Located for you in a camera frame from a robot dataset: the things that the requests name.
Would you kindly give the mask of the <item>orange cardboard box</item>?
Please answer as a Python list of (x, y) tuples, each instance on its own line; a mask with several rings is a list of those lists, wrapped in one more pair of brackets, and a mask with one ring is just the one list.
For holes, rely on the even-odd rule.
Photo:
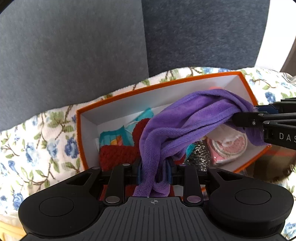
[(142, 183), (135, 196), (166, 197), (166, 160), (181, 159), (187, 146), (228, 123), (232, 114), (254, 111), (257, 98), (240, 72), (223, 72), (164, 82), (92, 103), (77, 111), (83, 167), (102, 165), (95, 139), (117, 130), (147, 109), (154, 116), (138, 142)]

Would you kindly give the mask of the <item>colourful teal cloth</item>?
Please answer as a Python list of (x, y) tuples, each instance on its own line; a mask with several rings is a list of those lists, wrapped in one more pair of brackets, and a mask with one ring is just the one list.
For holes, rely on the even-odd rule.
[(146, 109), (136, 118), (126, 123), (121, 128), (113, 131), (105, 131), (100, 133), (99, 137), (95, 139), (97, 150), (99, 151), (103, 146), (133, 146), (134, 141), (132, 132), (135, 126), (145, 118), (152, 118), (154, 113), (151, 108)]

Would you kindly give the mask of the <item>dark red knitted item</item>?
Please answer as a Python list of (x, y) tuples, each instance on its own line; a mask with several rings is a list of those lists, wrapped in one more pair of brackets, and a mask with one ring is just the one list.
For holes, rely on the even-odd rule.
[(99, 163), (104, 172), (121, 164), (134, 164), (140, 159), (139, 141), (149, 120), (149, 118), (144, 118), (135, 125), (132, 131), (133, 146), (104, 145), (100, 147)]

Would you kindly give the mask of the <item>floral knitted white blanket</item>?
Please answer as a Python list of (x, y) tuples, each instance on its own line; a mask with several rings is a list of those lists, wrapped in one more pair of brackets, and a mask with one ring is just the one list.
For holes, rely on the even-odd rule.
[(185, 67), (169, 70), (93, 101), (45, 111), (1, 131), (1, 240), (20, 240), (25, 232), (18, 209), (29, 195), (83, 171), (76, 131), (76, 111), (110, 97), (206, 74), (240, 71), (259, 105), (295, 97), (295, 80), (274, 70)]

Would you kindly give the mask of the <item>dark grey sofa backrest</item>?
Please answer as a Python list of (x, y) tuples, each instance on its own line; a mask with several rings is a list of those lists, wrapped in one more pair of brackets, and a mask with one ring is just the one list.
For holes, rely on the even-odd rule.
[(269, 1), (1, 1), (1, 129), (167, 70), (255, 65)]

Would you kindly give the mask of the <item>steel wool scrubber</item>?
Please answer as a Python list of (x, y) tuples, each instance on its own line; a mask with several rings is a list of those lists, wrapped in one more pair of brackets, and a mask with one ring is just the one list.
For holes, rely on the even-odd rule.
[(190, 144), (186, 150), (184, 163), (196, 168), (197, 171), (207, 171), (212, 157), (205, 140), (198, 140)]

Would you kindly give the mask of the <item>purple fleece cloth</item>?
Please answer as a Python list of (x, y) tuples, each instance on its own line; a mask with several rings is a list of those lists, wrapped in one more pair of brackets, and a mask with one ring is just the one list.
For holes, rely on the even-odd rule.
[(174, 102), (149, 120), (139, 141), (142, 181), (134, 197), (167, 197), (166, 159), (181, 159), (187, 147), (221, 124), (245, 133), (251, 144), (264, 146), (260, 128), (238, 128), (231, 121), (235, 113), (254, 112), (254, 105), (224, 89), (193, 92)]

